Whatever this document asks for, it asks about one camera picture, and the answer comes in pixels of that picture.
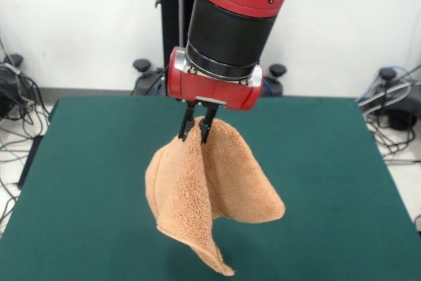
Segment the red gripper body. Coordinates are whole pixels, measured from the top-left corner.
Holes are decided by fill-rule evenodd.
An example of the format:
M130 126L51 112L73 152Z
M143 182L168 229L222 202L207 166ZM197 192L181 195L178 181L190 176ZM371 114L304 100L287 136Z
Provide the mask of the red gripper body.
M244 80L216 79L201 72L188 61L186 50L173 48L168 64L168 95L184 101L208 102L232 110L249 110L260 97L263 73L260 65L254 67Z

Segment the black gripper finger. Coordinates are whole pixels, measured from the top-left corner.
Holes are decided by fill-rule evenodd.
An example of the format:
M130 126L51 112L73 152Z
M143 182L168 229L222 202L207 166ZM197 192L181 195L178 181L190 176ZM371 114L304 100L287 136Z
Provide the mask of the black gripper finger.
M206 113L199 120L199 128L201 131L201 143L204 144L207 142L213 120L218 111L218 105L205 105Z
M186 110L182 119L182 124L178 134L178 138L185 141L188 137L189 131L194 127L194 111L197 105L196 101L186 101Z

